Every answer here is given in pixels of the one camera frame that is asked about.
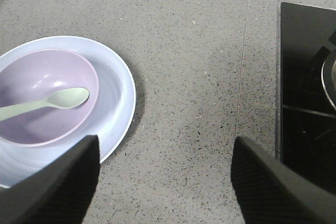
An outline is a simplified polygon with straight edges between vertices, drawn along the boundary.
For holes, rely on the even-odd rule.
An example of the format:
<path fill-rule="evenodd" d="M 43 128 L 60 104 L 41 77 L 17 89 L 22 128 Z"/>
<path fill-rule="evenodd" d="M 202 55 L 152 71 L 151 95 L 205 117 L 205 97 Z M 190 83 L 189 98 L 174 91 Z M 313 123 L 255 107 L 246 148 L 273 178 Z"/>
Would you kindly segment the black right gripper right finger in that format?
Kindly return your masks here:
<path fill-rule="evenodd" d="M 245 223 L 335 223 L 335 195 L 247 137 L 235 139 L 230 178 Z"/>

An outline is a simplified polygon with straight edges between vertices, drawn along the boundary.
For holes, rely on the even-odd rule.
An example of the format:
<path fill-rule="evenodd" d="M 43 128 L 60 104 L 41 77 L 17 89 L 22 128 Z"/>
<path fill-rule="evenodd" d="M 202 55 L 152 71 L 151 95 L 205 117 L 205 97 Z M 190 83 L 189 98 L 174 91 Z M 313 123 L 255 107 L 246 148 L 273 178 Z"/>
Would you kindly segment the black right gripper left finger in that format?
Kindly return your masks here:
<path fill-rule="evenodd" d="M 1 190 L 1 223 L 82 223 L 99 173 L 99 140 L 87 135 L 39 172 Z"/>

